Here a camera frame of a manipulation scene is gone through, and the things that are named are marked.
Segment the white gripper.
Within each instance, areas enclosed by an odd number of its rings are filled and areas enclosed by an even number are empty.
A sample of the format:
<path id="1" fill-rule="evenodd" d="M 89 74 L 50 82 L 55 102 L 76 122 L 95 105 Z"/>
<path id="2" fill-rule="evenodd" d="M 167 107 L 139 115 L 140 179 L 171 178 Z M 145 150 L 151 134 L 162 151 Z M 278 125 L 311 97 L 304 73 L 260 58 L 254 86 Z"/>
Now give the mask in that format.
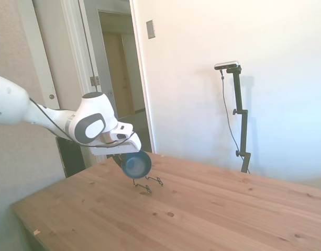
<path id="1" fill-rule="evenodd" d="M 98 155 L 113 155 L 115 163 L 124 170 L 127 164 L 127 153 L 135 153 L 141 150 L 141 141 L 137 134 L 133 134 L 124 143 L 114 143 L 113 147 L 105 145 L 105 147 L 92 147 L 91 153 L 95 156 Z"/>

